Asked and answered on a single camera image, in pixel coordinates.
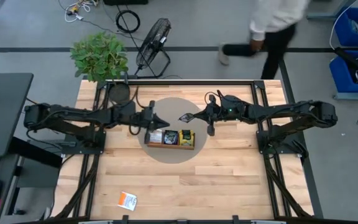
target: black desk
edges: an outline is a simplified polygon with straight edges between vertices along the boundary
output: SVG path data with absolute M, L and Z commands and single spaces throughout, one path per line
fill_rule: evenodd
M 20 156 L 57 169 L 62 163 L 60 156 L 13 137 L 32 78 L 31 73 L 0 74 L 0 180 L 4 182 L 0 217 Z

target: yellow item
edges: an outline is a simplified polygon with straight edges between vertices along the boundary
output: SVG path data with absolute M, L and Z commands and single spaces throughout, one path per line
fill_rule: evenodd
M 183 135 L 183 131 L 190 132 L 190 135 Z M 192 130 L 179 130 L 179 145 L 194 146 L 194 132 Z

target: potted plant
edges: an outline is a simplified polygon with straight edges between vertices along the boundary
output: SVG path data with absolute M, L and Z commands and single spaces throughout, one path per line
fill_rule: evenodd
M 75 77 L 87 74 L 90 82 L 104 83 L 108 79 L 120 79 L 121 73 L 128 72 L 128 59 L 124 44 L 115 35 L 101 32 L 74 43 L 70 49 L 71 59 L 75 60 Z M 109 90 L 113 101 L 129 98 L 127 85 L 115 85 Z

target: orange and white packet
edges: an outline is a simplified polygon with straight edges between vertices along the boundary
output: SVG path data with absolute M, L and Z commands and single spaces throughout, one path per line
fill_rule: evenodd
M 136 207 L 136 195 L 132 195 L 126 192 L 121 192 L 119 197 L 118 206 L 134 211 Z

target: wooden tabletop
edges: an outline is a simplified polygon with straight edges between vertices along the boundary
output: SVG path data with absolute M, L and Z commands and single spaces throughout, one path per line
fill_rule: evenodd
M 270 106 L 286 103 L 279 80 L 265 81 L 265 86 Z M 139 88 L 139 102 L 148 105 L 150 100 L 180 97 L 202 110 L 206 106 L 205 93 L 216 90 L 253 102 L 250 88 L 244 85 L 147 85 Z M 76 107 L 91 109 L 95 91 L 95 83 L 82 81 Z M 289 118 L 273 119 L 273 124 L 289 121 Z M 149 157 L 136 136 L 129 134 L 127 126 L 108 130 L 91 218 L 120 220 L 123 215 L 129 215 L 131 220 L 230 220 L 233 215 L 243 220 L 273 218 L 264 161 L 255 136 L 257 125 L 231 121 L 216 123 L 215 128 L 215 136 L 208 137 L 201 152 L 180 164 L 164 164 Z M 52 216 L 62 210 L 75 192 L 82 158 L 74 156 L 62 167 Z M 304 210 L 313 214 L 301 161 L 294 154 L 283 154 L 280 158 L 288 190 Z M 137 196 L 135 211 L 117 206 L 122 191 Z M 277 195 L 280 214 L 284 214 L 281 196 Z M 86 197 L 83 199 L 82 214 Z

